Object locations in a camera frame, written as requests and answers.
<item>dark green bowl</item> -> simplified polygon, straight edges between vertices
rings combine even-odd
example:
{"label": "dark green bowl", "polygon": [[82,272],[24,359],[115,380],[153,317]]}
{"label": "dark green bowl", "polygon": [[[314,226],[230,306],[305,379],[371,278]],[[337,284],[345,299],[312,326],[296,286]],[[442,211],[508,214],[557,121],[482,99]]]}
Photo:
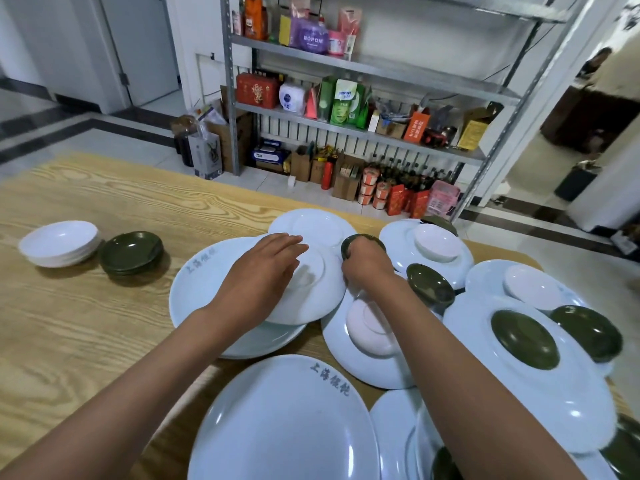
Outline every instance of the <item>dark green bowl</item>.
{"label": "dark green bowl", "polygon": [[556,341],[540,323],[513,310],[499,310],[491,329],[507,351],[530,367],[550,371],[560,363]]}
{"label": "dark green bowl", "polygon": [[620,480],[640,478],[640,423],[620,414],[616,435],[602,455]]}
{"label": "dark green bowl", "polygon": [[382,248],[382,250],[384,250],[384,252],[387,252],[387,248],[385,247],[385,245],[382,243],[382,241],[380,241],[377,237],[372,236],[370,234],[354,234],[354,235],[350,235],[348,236],[343,242],[342,245],[340,246],[340,252],[342,253],[342,260],[346,260],[349,256],[348,256],[348,251],[349,251],[349,245],[353,242],[353,240],[359,236],[359,235],[363,235],[364,237],[366,237],[368,240],[370,241],[375,241],[378,243],[378,245]]}
{"label": "dark green bowl", "polygon": [[413,263],[406,268],[406,279],[411,289],[434,312],[442,315],[456,299],[456,292],[436,270]]}
{"label": "dark green bowl", "polygon": [[451,222],[440,216],[425,216],[420,219],[423,224],[436,224],[438,227],[448,230],[455,236],[458,236],[458,230],[453,226]]}
{"label": "dark green bowl", "polygon": [[100,249],[100,266],[108,274],[137,274],[159,260],[162,240],[151,232],[135,231],[117,235]]}
{"label": "dark green bowl", "polygon": [[449,449],[443,446],[436,453],[431,466],[431,480],[463,480]]}
{"label": "dark green bowl", "polygon": [[551,320],[564,328],[594,362],[610,362],[622,352],[623,339],[608,318],[584,306],[560,306]]}

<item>person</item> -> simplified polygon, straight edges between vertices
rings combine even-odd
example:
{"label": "person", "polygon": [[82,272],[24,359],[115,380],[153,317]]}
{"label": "person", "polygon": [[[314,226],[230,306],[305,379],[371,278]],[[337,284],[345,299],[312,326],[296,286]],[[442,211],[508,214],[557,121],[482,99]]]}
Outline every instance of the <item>person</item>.
{"label": "person", "polygon": [[584,63],[580,72],[578,72],[578,77],[581,79],[588,79],[612,54],[613,49],[611,47],[601,48],[596,55]]}
{"label": "person", "polygon": [[[261,239],[236,261],[208,305],[7,465],[0,480],[126,476],[187,387],[274,309],[307,250],[301,241],[284,233]],[[466,480],[584,478],[547,430],[395,274],[375,242],[358,237],[348,251],[345,276],[387,317]]]}

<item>metal shelf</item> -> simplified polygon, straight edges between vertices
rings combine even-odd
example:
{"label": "metal shelf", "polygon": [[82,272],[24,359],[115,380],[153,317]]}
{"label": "metal shelf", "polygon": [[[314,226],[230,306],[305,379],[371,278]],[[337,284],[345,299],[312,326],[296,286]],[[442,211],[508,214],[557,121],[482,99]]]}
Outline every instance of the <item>metal shelf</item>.
{"label": "metal shelf", "polygon": [[409,143],[403,139],[391,138],[383,136],[378,133],[372,133],[364,131],[353,126],[336,126],[331,123],[324,123],[318,120],[310,120],[304,116],[300,116],[294,112],[285,111],[282,108],[265,109],[260,106],[252,106],[249,104],[236,103],[236,109],[242,109],[243,111],[254,112],[262,114],[264,116],[270,116],[272,118],[279,118],[283,120],[293,121],[294,123],[300,123],[302,125],[311,126],[326,131],[333,131],[348,136],[355,136],[357,138],[363,138],[368,141],[375,141],[380,144],[388,144],[390,146],[396,146],[404,150],[412,152],[428,153],[429,155],[446,157],[453,161],[460,163],[467,163],[472,166],[480,166],[484,161],[484,153],[478,148],[473,152],[466,152],[464,150],[455,150],[453,148],[429,148],[428,146],[421,146],[419,144]]}
{"label": "metal shelf", "polygon": [[570,14],[550,6],[517,0],[437,0],[458,6],[465,6],[496,15],[515,16],[523,20],[540,23],[567,23]]}
{"label": "metal shelf", "polygon": [[385,79],[398,80],[418,86],[452,91],[467,96],[473,96],[487,101],[496,101],[508,106],[520,102],[520,96],[499,84],[471,79],[459,75],[448,74],[436,70],[405,64],[370,55],[354,56],[348,61],[341,57],[319,55],[305,52],[297,48],[286,47],[277,43],[254,40],[240,35],[231,35],[231,42],[244,45],[265,52],[286,55],[318,64],[340,67],[354,72],[375,75]]}

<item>door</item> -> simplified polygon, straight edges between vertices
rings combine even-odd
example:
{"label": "door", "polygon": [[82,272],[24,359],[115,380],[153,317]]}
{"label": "door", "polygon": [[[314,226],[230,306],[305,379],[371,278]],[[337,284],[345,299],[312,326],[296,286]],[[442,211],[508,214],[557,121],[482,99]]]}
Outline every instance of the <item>door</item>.
{"label": "door", "polygon": [[179,88],[164,0],[101,0],[135,106]]}

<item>wood grain tabletop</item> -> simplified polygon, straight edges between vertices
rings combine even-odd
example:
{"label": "wood grain tabletop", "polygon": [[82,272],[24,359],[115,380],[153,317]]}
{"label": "wood grain tabletop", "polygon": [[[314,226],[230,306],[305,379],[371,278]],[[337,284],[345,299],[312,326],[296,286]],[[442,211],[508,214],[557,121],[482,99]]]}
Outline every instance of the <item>wood grain tabletop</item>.
{"label": "wood grain tabletop", "polygon": [[[5,181],[0,202],[0,467],[172,331],[169,290],[189,258],[224,239],[265,233],[284,212],[316,207],[86,154],[57,158]],[[385,225],[335,213],[358,232],[377,236]],[[69,268],[44,269],[20,255],[17,244],[23,236],[64,220],[90,221],[104,239],[135,230],[156,233],[164,242],[164,261],[150,274],[113,280],[96,257]],[[522,253],[467,244],[476,262],[502,258],[540,267]],[[369,408],[384,393],[338,365],[318,322],[277,352],[295,353],[338,368]],[[193,441],[213,399],[258,360],[212,364],[164,420],[130,478],[186,478]]]}

